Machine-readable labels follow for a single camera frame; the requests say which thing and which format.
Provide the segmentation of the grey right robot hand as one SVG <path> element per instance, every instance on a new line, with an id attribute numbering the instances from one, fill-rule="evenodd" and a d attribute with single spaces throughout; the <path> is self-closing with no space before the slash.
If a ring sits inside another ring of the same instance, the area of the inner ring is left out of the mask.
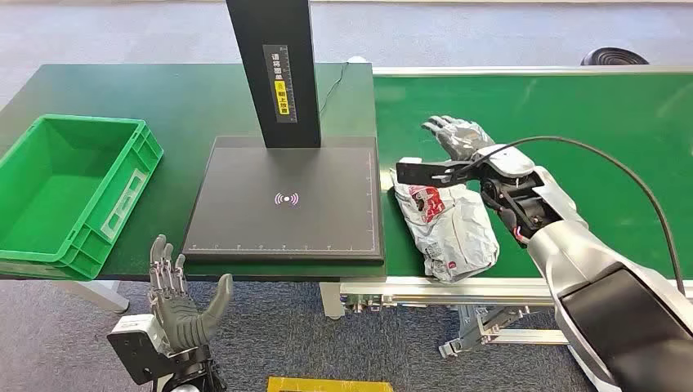
<path id="1" fill-rule="evenodd" d="M 421 128 L 429 131 L 454 161 L 468 161 L 479 149 L 495 145 L 478 123 L 449 115 L 433 115 Z"/>

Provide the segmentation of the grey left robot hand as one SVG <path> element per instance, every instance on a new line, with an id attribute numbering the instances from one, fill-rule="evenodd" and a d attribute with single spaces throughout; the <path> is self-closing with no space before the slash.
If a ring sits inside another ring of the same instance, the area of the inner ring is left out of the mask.
<path id="1" fill-rule="evenodd" d="M 174 353 L 208 344 L 217 332 L 233 293 L 233 278 L 223 274 L 215 296 L 200 310 L 188 291 L 186 257 L 172 258 L 173 245 L 160 234 L 150 249 L 150 304 Z"/>

